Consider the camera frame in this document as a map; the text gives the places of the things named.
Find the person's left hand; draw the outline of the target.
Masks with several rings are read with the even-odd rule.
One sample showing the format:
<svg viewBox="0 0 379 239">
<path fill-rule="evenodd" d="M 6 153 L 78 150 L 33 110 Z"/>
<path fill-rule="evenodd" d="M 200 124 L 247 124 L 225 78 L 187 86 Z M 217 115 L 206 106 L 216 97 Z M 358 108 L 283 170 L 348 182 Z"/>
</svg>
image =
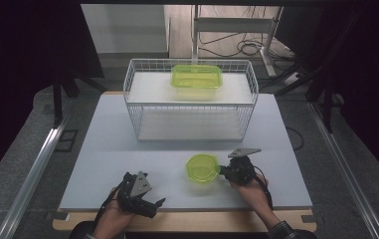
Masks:
<svg viewBox="0 0 379 239">
<path fill-rule="evenodd" d="M 125 212 L 120 207 L 117 196 L 118 191 L 113 195 L 112 199 L 105 207 L 105 211 L 98 224 L 104 225 L 107 229 L 121 231 L 130 224 L 134 218 L 134 214 Z"/>
</svg>

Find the aluminium rail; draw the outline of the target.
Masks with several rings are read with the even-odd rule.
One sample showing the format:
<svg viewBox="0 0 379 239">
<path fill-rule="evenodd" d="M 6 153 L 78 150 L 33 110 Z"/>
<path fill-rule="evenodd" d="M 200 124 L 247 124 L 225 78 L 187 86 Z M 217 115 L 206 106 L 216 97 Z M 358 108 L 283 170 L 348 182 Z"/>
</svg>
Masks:
<svg viewBox="0 0 379 239">
<path fill-rule="evenodd" d="M 50 129 L 29 173 L 0 226 L 0 239 L 13 238 L 70 118 L 70 113 L 74 105 L 74 100 L 67 100 L 63 105 L 62 110 L 64 117 L 57 127 Z"/>
<path fill-rule="evenodd" d="M 323 116 L 318 105 L 316 103 L 307 103 L 307 106 L 313 115 L 314 121 L 321 132 L 327 147 L 329 148 L 335 164 L 340 171 L 341 177 L 343 178 L 343 181 L 346 184 L 347 189 L 351 194 L 351 197 L 358 208 L 359 214 L 361 215 L 371 237 L 373 239 L 379 239 L 379 218 L 371 202 L 360 187 L 335 137 L 325 127 L 323 123 Z"/>
</svg>

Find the rectangular container with green lid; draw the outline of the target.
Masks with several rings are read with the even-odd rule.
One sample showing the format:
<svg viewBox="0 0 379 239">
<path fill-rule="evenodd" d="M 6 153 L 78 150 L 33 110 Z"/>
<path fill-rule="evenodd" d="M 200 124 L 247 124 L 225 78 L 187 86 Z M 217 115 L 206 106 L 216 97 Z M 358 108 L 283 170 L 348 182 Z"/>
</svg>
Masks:
<svg viewBox="0 0 379 239">
<path fill-rule="evenodd" d="M 223 85 L 222 71 L 211 65 L 175 65 L 170 85 L 181 101 L 209 101 Z"/>
</svg>

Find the black tripod stand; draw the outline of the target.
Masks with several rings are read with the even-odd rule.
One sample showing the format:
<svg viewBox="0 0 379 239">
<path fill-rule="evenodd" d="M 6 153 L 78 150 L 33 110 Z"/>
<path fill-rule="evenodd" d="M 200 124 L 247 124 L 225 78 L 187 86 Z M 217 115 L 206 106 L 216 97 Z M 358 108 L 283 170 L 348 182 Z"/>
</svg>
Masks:
<svg viewBox="0 0 379 239">
<path fill-rule="evenodd" d="M 329 76 L 330 63 L 324 61 L 319 67 L 311 72 L 306 72 L 300 78 L 288 86 L 283 87 L 275 92 L 275 96 L 283 96 L 284 94 L 299 88 L 300 86 L 311 82 L 310 87 L 305 93 L 308 102 L 316 102 L 321 94 L 324 94 L 322 105 L 322 122 L 329 133 L 332 133 L 331 127 L 331 109 L 334 106 L 332 96 L 334 93 L 333 80 Z"/>
<path fill-rule="evenodd" d="M 76 98 L 80 90 L 76 83 L 76 79 L 81 80 L 85 84 L 93 87 L 94 89 L 100 91 L 101 93 L 105 93 L 107 88 L 96 82 L 90 77 L 77 74 L 75 76 L 63 76 L 59 74 L 55 74 L 53 81 L 53 103 L 54 103 L 54 125 L 53 128 L 58 128 L 63 119 L 63 104 L 62 104 L 62 91 L 65 91 L 66 95 L 69 98 Z"/>
</svg>

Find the white metal desk frame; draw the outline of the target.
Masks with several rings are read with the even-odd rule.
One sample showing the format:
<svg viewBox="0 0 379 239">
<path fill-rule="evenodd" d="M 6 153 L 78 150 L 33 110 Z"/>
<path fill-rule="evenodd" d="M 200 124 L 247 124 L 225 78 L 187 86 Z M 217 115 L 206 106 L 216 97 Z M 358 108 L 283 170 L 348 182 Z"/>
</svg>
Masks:
<svg viewBox="0 0 379 239">
<path fill-rule="evenodd" d="M 201 32 L 266 34 L 266 41 L 260 47 L 261 58 L 268 75 L 270 77 L 277 75 L 270 60 L 270 47 L 281 17 L 282 7 L 277 8 L 272 18 L 201 17 L 199 13 L 200 9 L 200 5 L 194 6 L 192 20 L 192 59 L 198 58 L 198 37 Z"/>
</svg>

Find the black curtain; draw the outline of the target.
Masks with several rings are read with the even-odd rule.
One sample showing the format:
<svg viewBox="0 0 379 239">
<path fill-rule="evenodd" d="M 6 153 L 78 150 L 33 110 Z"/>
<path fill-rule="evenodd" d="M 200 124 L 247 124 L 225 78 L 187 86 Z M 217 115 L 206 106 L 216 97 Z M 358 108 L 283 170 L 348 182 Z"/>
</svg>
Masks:
<svg viewBox="0 0 379 239">
<path fill-rule="evenodd" d="M 341 114 L 379 161 L 379 0 L 286 7 L 278 38 L 312 73 L 309 100 L 339 94 Z"/>
<path fill-rule="evenodd" d="M 0 0 L 0 161 L 55 81 L 101 78 L 82 0 Z"/>
</svg>

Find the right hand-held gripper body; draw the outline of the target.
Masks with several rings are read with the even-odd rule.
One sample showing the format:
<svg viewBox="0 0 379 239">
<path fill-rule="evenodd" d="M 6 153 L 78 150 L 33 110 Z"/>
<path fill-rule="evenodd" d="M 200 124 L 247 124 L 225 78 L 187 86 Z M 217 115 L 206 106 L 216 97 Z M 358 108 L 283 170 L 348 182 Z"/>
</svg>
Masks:
<svg viewBox="0 0 379 239">
<path fill-rule="evenodd" d="M 239 185 L 247 185 L 257 174 L 255 168 L 249 159 L 249 155 L 260 152 L 259 148 L 237 148 L 229 154 L 231 174 L 225 176 L 230 181 Z"/>
</svg>

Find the person's right hand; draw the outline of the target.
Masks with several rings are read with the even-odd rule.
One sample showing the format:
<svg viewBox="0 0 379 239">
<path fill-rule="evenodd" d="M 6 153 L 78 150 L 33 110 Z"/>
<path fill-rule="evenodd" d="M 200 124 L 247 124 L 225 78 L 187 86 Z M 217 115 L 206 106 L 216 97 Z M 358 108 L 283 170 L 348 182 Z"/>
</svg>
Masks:
<svg viewBox="0 0 379 239">
<path fill-rule="evenodd" d="M 230 185 L 241 195 L 242 199 L 254 210 L 259 216 L 264 216 L 272 212 L 265 191 L 262 185 L 266 183 L 264 178 L 258 174 L 258 179 L 253 179 L 247 185 L 239 185 L 230 181 Z"/>
</svg>

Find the round container with green lid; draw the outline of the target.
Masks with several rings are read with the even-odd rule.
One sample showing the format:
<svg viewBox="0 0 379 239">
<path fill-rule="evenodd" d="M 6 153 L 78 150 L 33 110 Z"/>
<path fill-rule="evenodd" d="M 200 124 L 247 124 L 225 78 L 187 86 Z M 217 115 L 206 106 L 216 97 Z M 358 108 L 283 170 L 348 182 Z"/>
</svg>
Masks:
<svg viewBox="0 0 379 239">
<path fill-rule="evenodd" d="M 204 194 L 214 187 L 220 165 L 215 154 L 198 153 L 186 161 L 185 171 L 187 188 L 193 194 Z"/>
</svg>

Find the wooden table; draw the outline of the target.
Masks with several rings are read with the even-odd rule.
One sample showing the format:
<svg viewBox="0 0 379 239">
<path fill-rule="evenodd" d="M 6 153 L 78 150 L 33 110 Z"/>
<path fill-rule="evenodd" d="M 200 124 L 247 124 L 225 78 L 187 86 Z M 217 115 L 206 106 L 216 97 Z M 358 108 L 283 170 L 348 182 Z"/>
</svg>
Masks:
<svg viewBox="0 0 379 239">
<path fill-rule="evenodd" d="M 276 215 L 295 229 L 313 231 L 316 220 L 277 101 L 261 94 L 240 145 L 253 147 L 252 162 L 269 180 Z M 199 152 L 227 163 L 234 142 L 142 142 L 136 139 L 123 96 L 100 97 L 75 168 L 59 206 L 57 230 L 95 218 L 110 190 L 126 172 L 144 171 L 152 186 L 147 199 L 165 202 L 154 218 L 137 216 L 131 232 L 260 232 L 265 226 L 223 177 L 191 182 L 186 160 Z"/>
</svg>

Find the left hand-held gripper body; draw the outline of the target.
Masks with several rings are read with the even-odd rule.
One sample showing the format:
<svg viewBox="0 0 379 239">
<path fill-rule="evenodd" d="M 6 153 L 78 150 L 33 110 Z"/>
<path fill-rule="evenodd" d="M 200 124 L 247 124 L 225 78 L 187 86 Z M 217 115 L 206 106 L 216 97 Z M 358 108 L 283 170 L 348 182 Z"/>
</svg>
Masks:
<svg viewBox="0 0 379 239">
<path fill-rule="evenodd" d="M 152 189 L 147 174 L 139 171 L 137 174 L 127 172 L 119 185 L 118 202 L 125 212 L 134 213 L 138 207 L 148 207 L 143 196 Z"/>
</svg>

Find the white wire shelf rack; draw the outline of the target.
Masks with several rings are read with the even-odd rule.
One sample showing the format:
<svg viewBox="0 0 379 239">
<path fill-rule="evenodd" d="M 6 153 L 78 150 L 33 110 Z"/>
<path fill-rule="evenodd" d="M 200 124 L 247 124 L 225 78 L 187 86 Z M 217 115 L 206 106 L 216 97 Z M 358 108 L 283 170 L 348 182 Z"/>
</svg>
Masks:
<svg viewBox="0 0 379 239">
<path fill-rule="evenodd" d="M 211 65 L 223 85 L 209 101 L 181 101 L 170 85 L 175 65 Z M 259 94 L 248 60 L 133 59 L 123 95 L 139 140 L 226 140 L 245 137 Z"/>
</svg>

